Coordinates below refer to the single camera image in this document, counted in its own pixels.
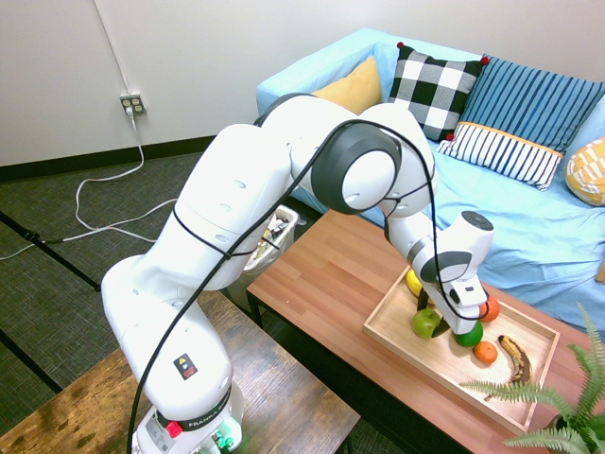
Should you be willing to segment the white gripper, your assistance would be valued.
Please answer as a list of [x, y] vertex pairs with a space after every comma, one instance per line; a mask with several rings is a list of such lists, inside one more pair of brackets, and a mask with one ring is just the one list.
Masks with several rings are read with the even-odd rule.
[[487, 295], [478, 278], [451, 281], [432, 285], [432, 299], [424, 289], [419, 292], [417, 310], [434, 309], [441, 313], [439, 324], [433, 329], [434, 339], [449, 329], [454, 334], [467, 334], [478, 322], [479, 308], [487, 301]]

